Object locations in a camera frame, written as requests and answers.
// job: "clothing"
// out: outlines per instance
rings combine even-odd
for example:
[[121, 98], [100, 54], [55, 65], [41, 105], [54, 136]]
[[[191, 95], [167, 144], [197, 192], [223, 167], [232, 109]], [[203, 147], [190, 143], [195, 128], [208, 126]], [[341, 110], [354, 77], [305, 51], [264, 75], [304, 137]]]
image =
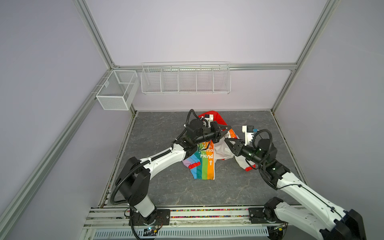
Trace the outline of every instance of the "clothing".
[[[220, 116], [220, 114], [216, 111], [209, 111], [199, 115], [199, 117], [205, 116], [206, 114], [212, 114], [214, 116], [214, 121], [218, 124], [226, 125], [227, 123]], [[231, 138], [238, 138], [235, 132], [230, 129], [229, 135]], [[198, 146], [198, 151], [196, 151], [192, 156], [183, 160], [183, 164], [190, 169], [194, 179], [215, 179], [215, 163], [217, 159], [230, 159], [234, 157], [234, 154], [228, 148], [225, 143], [225, 138], [220, 139], [218, 143], [213, 144], [212, 141], [209, 143], [204, 142], [200, 143]], [[249, 171], [252, 169], [245, 162], [245, 158], [243, 156], [236, 157], [235, 159], [240, 167]]]

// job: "red fabric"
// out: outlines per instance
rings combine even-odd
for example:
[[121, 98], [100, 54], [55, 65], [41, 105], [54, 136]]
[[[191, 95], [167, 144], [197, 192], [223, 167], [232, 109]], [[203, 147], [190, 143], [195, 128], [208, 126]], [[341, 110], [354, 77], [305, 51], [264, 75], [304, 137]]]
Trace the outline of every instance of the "red fabric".
[[248, 172], [248, 171], [251, 171], [253, 168], [251, 167], [247, 167], [245, 170]]
[[199, 166], [199, 165], [200, 165], [200, 162], [195, 162], [195, 163], [189, 165], [188, 168], [189, 168], [189, 169], [192, 169], [192, 168], [197, 167], [197, 166]]
[[224, 121], [224, 119], [220, 116], [220, 114], [216, 111], [209, 111], [203, 114], [200, 114], [199, 117], [204, 117], [206, 114], [212, 114], [214, 116], [214, 120], [221, 124], [221, 125], [226, 125], [227, 123]]

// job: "vent grille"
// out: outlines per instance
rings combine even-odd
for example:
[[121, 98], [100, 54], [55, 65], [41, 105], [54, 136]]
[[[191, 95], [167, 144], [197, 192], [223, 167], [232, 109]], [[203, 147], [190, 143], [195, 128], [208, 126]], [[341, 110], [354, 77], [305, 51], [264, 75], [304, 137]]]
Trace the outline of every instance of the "vent grille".
[[[144, 228], [136, 229], [140, 238], [143, 237]], [[225, 238], [225, 237], [267, 237], [267, 227], [185, 227], [162, 228], [156, 238]], [[133, 239], [131, 229], [98, 229], [93, 239]]]

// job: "white wire basket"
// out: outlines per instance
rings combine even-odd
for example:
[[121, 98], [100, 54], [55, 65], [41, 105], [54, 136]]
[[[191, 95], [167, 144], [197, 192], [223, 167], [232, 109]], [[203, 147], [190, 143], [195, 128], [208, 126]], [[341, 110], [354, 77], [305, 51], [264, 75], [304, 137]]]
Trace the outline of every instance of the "white wire basket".
[[227, 62], [143, 63], [141, 90], [144, 94], [230, 93], [231, 74]]
[[96, 97], [105, 110], [129, 110], [139, 85], [136, 71], [113, 70]]

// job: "orange stripe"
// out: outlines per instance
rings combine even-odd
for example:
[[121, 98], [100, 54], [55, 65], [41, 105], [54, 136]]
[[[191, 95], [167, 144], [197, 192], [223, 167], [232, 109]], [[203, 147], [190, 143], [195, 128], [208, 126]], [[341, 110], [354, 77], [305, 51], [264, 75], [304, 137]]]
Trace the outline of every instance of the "orange stripe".
[[237, 138], [235, 132], [232, 129], [229, 130], [229, 135], [231, 138]]
[[215, 160], [214, 160], [214, 144], [212, 141], [209, 142], [209, 150], [207, 151], [208, 156], [212, 156], [212, 158], [208, 158], [208, 169], [207, 169], [207, 179], [214, 179], [215, 178]]

